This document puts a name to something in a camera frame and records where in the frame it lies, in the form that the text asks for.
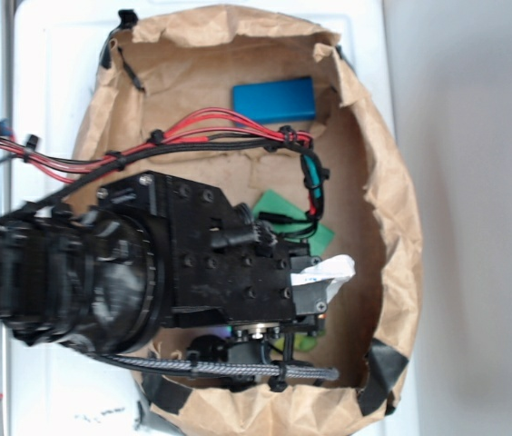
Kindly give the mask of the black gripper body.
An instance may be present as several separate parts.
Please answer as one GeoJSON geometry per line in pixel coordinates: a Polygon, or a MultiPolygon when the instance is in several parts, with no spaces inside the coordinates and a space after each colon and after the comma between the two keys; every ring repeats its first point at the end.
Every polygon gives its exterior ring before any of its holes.
{"type": "Polygon", "coordinates": [[[328,307],[326,282],[291,284],[292,273],[319,261],[306,243],[283,239],[217,187],[162,173],[109,183],[98,204],[149,246],[156,276],[148,326],[202,329],[181,359],[115,352],[103,362],[231,386],[263,377],[275,391],[290,380],[329,378],[327,369],[294,358],[294,335],[318,331],[328,307]]]}

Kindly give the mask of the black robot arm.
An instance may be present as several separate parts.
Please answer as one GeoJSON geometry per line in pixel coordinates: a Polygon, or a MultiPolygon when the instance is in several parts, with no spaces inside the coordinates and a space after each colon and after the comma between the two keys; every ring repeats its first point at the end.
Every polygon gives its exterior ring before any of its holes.
{"type": "Polygon", "coordinates": [[[306,242],[221,189],[162,173],[103,186],[74,216],[0,223],[0,321],[27,345],[58,342],[129,370],[274,391],[335,381],[294,357],[324,326],[333,277],[306,242]]]}

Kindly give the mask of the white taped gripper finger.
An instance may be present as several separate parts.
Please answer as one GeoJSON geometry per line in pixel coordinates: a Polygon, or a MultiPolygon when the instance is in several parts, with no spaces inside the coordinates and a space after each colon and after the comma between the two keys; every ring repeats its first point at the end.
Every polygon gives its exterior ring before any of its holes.
{"type": "Polygon", "coordinates": [[[326,282],[327,302],[330,302],[339,292],[341,286],[349,282],[356,274],[355,261],[347,254],[333,256],[301,272],[292,273],[290,281],[293,286],[326,282]]]}

